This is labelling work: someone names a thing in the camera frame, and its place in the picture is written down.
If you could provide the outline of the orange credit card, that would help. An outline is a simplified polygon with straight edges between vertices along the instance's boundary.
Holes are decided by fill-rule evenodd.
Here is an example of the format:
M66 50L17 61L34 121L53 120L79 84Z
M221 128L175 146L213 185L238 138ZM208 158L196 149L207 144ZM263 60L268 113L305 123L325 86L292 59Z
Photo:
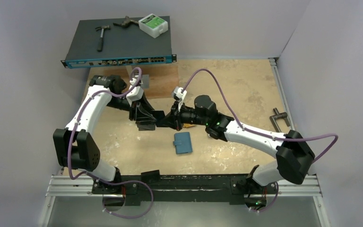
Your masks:
M192 127L195 127L196 125L194 125L194 124L187 124L187 123L185 123L184 125L183 125L183 128L192 128Z

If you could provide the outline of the blue leather card holder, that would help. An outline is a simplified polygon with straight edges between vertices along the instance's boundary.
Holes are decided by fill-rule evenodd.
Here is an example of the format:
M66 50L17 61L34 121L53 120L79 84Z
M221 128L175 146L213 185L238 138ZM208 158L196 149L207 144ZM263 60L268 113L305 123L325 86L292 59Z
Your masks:
M190 154L193 152L189 132L175 133L173 145L175 147L175 153L177 155Z

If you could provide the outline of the black credit card stack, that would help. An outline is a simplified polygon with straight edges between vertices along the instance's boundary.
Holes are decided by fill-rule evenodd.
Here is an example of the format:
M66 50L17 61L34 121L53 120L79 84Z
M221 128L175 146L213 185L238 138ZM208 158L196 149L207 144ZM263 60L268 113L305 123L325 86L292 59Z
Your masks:
M156 123L153 121L138 121L136 122L139 131L155 131Z

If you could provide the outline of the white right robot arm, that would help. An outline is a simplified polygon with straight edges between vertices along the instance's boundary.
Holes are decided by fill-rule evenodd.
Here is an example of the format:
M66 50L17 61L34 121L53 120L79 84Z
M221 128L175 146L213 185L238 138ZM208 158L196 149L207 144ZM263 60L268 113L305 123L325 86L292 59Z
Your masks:
M216 140L243 144L275 158L249 173L246 185L251 192L259 192L279 180L302 184L315 159L300 133L271 132L239 123L236 118L220 113L208 95L196 97L194 107L175 101L170 112L157 120L158 127L175 130L181 130L185 123L203 125L206 133Z

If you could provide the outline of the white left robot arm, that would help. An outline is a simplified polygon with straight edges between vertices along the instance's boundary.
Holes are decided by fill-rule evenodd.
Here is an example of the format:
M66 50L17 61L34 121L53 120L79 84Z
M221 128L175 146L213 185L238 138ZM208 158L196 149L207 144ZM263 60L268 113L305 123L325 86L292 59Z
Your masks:
M140 68L129 76L126 83L118 75L95 75L89 81L87 95L72 120L53 133L53 142L60 166L67 168L70 179L86 174L104 183L109 193L121 190L121 174L117 167L101 158L93 132L106 107L133 114L140 111L154 117L146 109L143 75Z

